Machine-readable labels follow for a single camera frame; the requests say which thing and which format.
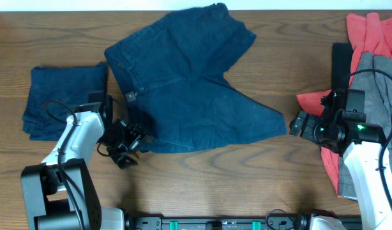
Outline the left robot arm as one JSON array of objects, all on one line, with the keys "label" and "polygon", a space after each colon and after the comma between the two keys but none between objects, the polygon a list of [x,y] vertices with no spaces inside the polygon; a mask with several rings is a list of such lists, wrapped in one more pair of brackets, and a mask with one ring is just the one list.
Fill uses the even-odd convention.
[{"label": "left robot arm", "polygon": [[67,106],[66,128],[40,164],[21,173],[30,229],[133,229],[121,208],[100,204],[88,164],[101,145],[121,169],[137,165],[133,156],[147,139],[138,124],[112,119],[111,104]]}]

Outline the navy blue denim shorts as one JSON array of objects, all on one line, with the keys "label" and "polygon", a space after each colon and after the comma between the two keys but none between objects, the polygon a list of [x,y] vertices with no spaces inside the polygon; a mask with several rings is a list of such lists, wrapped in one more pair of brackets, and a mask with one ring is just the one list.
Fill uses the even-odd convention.
[{"label": "navy blue denim shorts", "polygon": [[285,135],[283,115],[224,77],[255,34],[223,3],[166,14],[105,50],[143,152],[186,153]]}]

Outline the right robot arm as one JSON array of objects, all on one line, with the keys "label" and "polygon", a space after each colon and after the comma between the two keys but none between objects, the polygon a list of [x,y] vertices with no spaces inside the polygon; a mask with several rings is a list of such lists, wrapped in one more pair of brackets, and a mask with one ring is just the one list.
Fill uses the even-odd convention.
[{"label": "right robot arm", "polygon": [[392,229],[387,139],[380,125],[366,122],[365,92],[337,89],[322,97],[321,103],[321,116],[300,111],[290,123],[290,134],[343,158],[354,184],[363,229]]}]

